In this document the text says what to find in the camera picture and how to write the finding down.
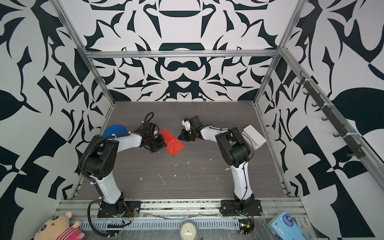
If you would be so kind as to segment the red square paper sheet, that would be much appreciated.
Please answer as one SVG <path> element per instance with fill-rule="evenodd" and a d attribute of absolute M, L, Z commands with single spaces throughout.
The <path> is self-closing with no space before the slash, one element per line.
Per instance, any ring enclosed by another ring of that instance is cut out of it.
<path fill-rule="evenodd" d="M 167 130 L 161 131 L 159 136 L 162 136 L 164 138 L 164 143 L 167 145 L 165 149 L 174 157 L 176 156 L 181 150 L 184 149 L 184 145 L 175 138 L 172 134 L 170 134 Z"/>

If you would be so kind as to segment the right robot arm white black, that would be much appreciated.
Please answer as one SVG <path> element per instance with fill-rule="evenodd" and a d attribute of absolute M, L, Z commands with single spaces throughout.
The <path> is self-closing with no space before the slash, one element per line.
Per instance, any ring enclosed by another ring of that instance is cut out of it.
<path fill-rule="evenodd" d="M 198 116 L 182 120 L 181 134 L 178 139 L 191 142 L 196 139 L 212 141 L 218 144 L 221 155 L 232 171 L 234 180 L 235 200 L 244 203 L 254 198 L 251 189 L 248 162 L 253 157 L 254 150 L 246 140 L 247 136 L 237 128 L 217 128 L 212 125 L 204 125 Z"/>

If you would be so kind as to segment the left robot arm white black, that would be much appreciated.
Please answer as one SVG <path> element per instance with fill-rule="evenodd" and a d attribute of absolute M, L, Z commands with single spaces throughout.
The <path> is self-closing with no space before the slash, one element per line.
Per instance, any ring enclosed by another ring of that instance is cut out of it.
<path fill-rule="evenodd" d="M 82 176 L 96 186 L 103 202 L 116 205 L 123 197 L 113 176 L 117 154 L 135 148 L 154 153 L 165 147 L 165 138 L 156 124 L 142 122 L 135 131 L 128 131 L 122 125 L 112 125 L 102 135 L 92 138 L 79 160 L 79 168 Z"/>

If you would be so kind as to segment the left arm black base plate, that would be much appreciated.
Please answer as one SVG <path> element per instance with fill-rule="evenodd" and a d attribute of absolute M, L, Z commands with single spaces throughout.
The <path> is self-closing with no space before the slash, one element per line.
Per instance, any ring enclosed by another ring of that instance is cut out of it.
<path fill-rule="evenodd" d="M 118 201 L 114 205 L 102 202 L 97 217 L 112 218 L 119 215 L 123 218 L 130 218 L 140 212 L 141 204 L 141 201 Z"/>

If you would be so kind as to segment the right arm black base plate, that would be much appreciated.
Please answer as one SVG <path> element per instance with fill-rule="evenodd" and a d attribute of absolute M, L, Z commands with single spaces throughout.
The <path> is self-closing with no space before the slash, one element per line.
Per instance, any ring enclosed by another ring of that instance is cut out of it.
<path fill-rule="evenodd" d="M 242 203 L 236 200 L 222 200 L 219 211 L 225 217 L 240 215 L 250 217 L 261 216 L 263 209 L 259 200 L 248 199 Z"/>

